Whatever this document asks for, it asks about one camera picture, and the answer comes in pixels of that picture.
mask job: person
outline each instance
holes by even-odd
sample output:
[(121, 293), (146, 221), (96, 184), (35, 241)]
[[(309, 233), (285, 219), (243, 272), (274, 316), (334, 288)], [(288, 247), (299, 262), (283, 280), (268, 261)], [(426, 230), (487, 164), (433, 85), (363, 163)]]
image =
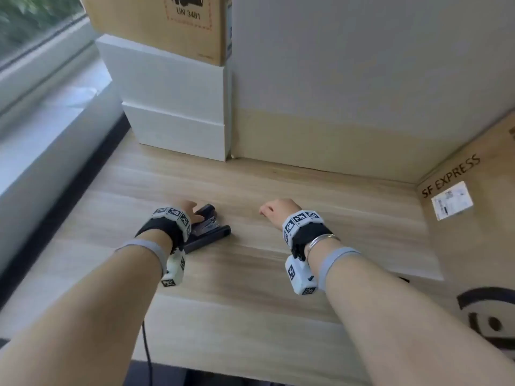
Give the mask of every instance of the person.
[[(173, 205), (192, 223), (196, 203)], [(260, 214), (278, 229), (301, 208), (290, 199), (265, 203)], [(137, 236), (170, 253), (170, 236)], [(318, 278), (335, 238), (313, 246), (308, 263)], [(155, 253), (125, 246), (59, 298), (4, 349), (0, 385), (123, 384), (139, 328), (162, 276)], [(374, 384), (513, 385), (515, 365), (474, 331), (412, 286), (364, 256), (346, 254), (328, 271), (325, 291)]]

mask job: window frame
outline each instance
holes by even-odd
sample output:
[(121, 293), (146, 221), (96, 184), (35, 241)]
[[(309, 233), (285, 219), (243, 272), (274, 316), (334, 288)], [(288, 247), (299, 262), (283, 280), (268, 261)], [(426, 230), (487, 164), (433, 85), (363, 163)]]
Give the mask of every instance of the window frame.
[(80, 55), (98, 37), (88, 16), (83, 13), (50, 38), (33, 46), (31, 51), (24, 51), (22, 57), (9, 61), (0, 71), (0, 119), (20, 101), (30, 102), (27, 98), (32, 91)]

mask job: black wrist strap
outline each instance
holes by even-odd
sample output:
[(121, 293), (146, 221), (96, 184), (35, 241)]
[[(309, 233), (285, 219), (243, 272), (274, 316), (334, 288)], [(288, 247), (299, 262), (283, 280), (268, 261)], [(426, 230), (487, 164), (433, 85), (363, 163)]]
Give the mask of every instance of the black wrist strap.
[(139, 229), (136, 237), (141, 233), (144, 233), (151, 229), (159, 229), (168, 234), (174, 243), (173, 249), (170, 254), (175, 252), (175, 249), (179, 248), (179, 250), (183, 250), (184, 248), (184, 238), (182, 236), (182, 231), (177, 225), (177, 222), (171, 221), (167, 218), (154, 218), (150, 219), (147, 223), (143, 225), (141, 229)]
[(310, 223), (301, 227), (293, 237), (293, 257), (306, 261), (304, 248), (315, 238), (323, 234), (333, 234), (323, 223)]

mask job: window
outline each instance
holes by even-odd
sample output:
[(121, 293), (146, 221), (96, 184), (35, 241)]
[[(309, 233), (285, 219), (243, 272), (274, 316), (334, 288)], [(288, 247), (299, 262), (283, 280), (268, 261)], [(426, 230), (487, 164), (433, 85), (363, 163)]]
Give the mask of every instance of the window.
[(97, 37), (80, 0), (0, 0), (0, 131), (91, 55)]
[(79, 0), (0, 0), (0, 67), (82, 15)]

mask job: hand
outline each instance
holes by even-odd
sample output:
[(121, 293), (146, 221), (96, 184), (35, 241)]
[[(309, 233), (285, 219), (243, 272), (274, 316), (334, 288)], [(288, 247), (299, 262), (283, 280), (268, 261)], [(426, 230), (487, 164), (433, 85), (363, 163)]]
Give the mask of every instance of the hand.
[(176, 199), (172, 201), (170, 206), (182, 209), (186, 214), (188, 214), (188, 217), (190, 217), (190, 219), (192, 220), (193, 225), (194, 223), (199, 223), (204, 220), (204, 217), (202, 215), (195, 215), (195, 213), (193, 213), (193, 208), (196, 205), (196, 202), (192, 202), (190, 200)]
[(284, 221), (300, 210), (302, 208), (291, 199), (275, 199), (261, 206), (259, 213), (266, 216), (277, 229), (282, 230)]

